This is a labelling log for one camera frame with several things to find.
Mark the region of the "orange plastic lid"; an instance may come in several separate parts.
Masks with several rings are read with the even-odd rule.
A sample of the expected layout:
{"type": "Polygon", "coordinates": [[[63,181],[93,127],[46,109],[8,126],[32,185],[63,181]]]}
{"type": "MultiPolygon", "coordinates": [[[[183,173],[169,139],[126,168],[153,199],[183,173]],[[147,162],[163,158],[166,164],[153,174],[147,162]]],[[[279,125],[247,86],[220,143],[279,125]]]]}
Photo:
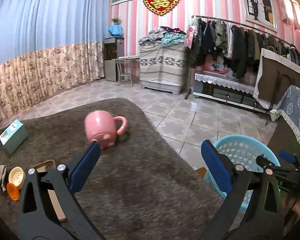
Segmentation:
{"type": "Polygon", "coordinates": [[[19,190],[13,183],[7,183],[6,189],[11,200],[16,202],[20,199],[19,190]]]}

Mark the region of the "cream plastic bowl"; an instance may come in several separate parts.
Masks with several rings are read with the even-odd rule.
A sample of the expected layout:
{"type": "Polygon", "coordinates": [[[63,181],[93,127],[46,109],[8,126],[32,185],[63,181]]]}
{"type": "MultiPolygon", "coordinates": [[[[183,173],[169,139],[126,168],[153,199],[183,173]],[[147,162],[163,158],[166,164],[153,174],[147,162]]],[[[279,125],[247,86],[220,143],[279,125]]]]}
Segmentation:
{"type": "Polygon", "coordinates": [[[8,182],[12,183],[18,190],[23,188],[23,184],[26,178],[25,171],[17,166],[11,169],[8,175],[8,182]]]}

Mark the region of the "tan phone case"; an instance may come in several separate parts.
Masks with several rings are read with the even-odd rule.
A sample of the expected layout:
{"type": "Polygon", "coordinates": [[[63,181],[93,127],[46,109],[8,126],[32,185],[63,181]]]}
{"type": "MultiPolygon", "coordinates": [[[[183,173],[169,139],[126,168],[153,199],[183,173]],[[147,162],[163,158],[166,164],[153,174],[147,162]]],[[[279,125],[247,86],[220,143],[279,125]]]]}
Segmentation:
{"type": "MultiPolygon", "coordinates": [[[[52,166],[53,168],[56,168],[55,161],[53,159],[50,159],[50,160],[47,160],[47,161],[44,161],[44,162],[34,165],[33,168],[35,170],[37,170],[38,172],[46,172],[48,166],[52,166]]],[[[55,211],[59,221],[60,222],[65,221],[66,215],[64,214],[64,212],[62,210],[62,207],[58,201],[55,191],[48,190],[48,193],[49,193],[50,200],[53,205],[54,211],[55,211]]]]}

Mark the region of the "light blue laundry basket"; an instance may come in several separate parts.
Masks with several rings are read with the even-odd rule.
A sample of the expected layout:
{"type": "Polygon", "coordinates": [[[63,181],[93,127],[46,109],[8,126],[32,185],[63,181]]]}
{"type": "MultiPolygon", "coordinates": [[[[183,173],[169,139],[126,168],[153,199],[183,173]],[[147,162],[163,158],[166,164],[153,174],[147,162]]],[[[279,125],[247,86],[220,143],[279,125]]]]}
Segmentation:
{"type": "Polygon", "coordinates": [[[256,163],[256,158],[259,155],[264,155],[269,161],[280,166],[279,160],[271,149],[262,142],[246,135],[226,135],[216,140],[213,145],[220,154],[226,155],[233,164],[241,164],[248,171],[263,172],[263,168],[256,163]]]}

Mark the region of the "blue patterned cloth furniture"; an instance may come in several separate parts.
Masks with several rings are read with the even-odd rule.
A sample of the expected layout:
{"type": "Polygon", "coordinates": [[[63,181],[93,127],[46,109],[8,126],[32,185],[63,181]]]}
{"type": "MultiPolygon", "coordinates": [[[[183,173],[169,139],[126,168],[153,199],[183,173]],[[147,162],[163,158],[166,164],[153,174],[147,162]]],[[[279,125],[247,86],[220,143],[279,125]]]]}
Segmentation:
{"type": "Polygon", "coordinates": [[[290,85],[277,106],[270,111],[272,121],[283,117],[300,145],[300,88],[290,85]]]}

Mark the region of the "teal cardboard box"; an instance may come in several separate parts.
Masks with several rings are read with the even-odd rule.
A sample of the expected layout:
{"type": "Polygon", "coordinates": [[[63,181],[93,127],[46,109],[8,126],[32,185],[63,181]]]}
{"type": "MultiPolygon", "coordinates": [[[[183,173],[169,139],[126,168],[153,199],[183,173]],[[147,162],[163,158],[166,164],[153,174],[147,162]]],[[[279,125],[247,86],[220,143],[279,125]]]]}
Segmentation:
{"type": "Polygon", "coordinates": [[[0,141],[4,149],[12,154],[20,144],[28,137],[24,124],[15,119],[0,135],[0,141]]]}

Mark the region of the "brown framed board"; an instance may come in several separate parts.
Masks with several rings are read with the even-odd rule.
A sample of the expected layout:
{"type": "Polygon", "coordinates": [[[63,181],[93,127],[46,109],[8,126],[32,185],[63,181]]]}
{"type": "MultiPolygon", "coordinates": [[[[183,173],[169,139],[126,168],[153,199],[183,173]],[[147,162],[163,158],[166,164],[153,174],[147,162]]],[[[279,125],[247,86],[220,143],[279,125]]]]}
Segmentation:
{"type": "Polygon", "coordinates": [[[253,97],[266,110],[279,103],[289,86],[300,88],[300,66],[262,49],[253,97]]]}

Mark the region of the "grey shaggy rug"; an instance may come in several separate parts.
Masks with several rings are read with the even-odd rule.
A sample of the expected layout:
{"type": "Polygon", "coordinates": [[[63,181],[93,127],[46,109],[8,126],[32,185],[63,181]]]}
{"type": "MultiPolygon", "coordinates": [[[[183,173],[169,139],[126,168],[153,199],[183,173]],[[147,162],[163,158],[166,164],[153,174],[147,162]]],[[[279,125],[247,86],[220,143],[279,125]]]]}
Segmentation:
{"type": "Polygon", "coordinates": [[[28,137],[13,154],[0,142],[0,165],[26,170],[48,159],[68,163],[87,148],[84,119],[95,110],[125,117],[128,127],[115,146],[102,151],[76,194],[94,226],[106,239],[200,239],[222,198],[129,100],[102,100],[25,120],[28,137]]]}

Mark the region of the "pink pig mug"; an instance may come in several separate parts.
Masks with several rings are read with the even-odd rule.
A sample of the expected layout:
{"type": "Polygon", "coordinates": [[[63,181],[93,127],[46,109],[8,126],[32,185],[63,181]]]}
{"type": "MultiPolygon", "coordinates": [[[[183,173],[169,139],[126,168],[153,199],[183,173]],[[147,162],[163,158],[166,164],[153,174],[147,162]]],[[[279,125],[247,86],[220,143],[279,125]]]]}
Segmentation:
{"type": "Polygon", "coordinates": [[[85,135],[89,142],[98,142],[100,149],[115,145],[116,139],[122,136],[128,126],[123,116],[113,117],[108,111],[93,111],[84,120],[85,135]]]}

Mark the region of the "low lace covered shelf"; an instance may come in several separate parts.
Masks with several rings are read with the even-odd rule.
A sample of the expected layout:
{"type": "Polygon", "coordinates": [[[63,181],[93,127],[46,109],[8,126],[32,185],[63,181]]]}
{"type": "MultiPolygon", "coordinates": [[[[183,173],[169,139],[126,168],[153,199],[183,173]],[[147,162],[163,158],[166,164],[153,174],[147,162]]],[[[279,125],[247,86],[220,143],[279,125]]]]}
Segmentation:
{"type": "Polygon", "coordinates": [[[193,96],[206,98],[227,105],[238,106],[255,112],[266,113],[266,109],[253,97],[254,86],[226,76],[211,73],[195,73],[193,96]]]}

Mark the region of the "clothes rack with garments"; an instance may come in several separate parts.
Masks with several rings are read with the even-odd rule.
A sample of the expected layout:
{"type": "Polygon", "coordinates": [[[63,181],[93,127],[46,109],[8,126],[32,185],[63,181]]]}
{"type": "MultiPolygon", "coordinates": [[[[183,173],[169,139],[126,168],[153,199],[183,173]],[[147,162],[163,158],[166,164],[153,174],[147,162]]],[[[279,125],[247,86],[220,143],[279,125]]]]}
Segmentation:
{"type": "Polygon", "coordinates": [[[300,66],[300,53],[292,43],[261,29],[222,18],[209,16],[191,16],[194,27],[190,44],[190,67],[195,68],[206,61],[207,55],[222,55],[226,66],[235,78],[243,78],[248,67],[258,70],[262,49],[271,50],[300,66]]]}

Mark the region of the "small metal stool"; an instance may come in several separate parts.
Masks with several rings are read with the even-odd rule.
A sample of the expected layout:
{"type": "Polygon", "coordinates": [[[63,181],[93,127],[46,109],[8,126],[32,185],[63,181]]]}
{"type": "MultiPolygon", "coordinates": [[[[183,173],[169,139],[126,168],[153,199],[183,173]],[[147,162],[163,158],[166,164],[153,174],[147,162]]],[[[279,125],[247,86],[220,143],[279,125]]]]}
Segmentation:
{"type": "Polygon", "coordinates": [[[132,78],[132,69],[133,64],[140,62],[139,56],[122,56],[116,59],[112,59],[115,64],[117,71],[117,85],[120,86],[122,81],[130,82],[131,86],[133,86],[133,78],[132,78]]]}

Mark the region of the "covered cabinet with clothes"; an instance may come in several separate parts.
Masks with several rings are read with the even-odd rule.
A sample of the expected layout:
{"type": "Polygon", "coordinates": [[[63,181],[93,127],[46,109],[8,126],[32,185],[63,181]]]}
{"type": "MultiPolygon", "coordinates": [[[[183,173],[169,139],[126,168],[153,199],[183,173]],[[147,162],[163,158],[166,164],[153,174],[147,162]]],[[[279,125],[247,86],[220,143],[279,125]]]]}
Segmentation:
{"type": "Polygon", "coordinates": [[[181,93],[187,76],[185,37],[179,28],[161,26],[139,39],[142,88],[181,93]]]}

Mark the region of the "blue floral curtain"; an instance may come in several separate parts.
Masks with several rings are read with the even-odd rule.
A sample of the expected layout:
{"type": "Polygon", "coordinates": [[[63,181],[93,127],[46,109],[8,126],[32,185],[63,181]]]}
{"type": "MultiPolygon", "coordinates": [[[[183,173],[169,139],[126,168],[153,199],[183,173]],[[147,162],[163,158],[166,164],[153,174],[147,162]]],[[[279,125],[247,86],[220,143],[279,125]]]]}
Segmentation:
{"type": "Polygon", "coordinates": [[[0,0],[0,124],[102,79],[110,0],[0,0]]]}

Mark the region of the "grey water dispenser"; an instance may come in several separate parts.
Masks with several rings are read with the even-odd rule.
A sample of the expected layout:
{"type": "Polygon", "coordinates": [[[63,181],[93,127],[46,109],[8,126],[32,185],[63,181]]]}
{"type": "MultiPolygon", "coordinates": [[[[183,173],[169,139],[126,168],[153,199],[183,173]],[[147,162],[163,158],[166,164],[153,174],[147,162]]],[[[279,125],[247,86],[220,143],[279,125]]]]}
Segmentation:
{"type": "Polygon", "coordinates": [[[107,81],[116,82],[118,73],[115,59],[125,55],[125,41],[123,37],[109,37],[104,40],[104,73],[107,81]]]}

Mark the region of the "framed wall picture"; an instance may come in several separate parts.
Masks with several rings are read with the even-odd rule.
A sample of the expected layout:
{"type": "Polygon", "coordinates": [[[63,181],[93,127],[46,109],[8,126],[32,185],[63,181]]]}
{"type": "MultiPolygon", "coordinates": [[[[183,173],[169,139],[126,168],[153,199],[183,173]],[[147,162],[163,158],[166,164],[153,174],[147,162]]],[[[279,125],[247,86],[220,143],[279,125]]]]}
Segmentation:
{"type": "Polygon", "coordinates": [[[244,0],[246,21],[277,32],[275,0],[244,0]]]}

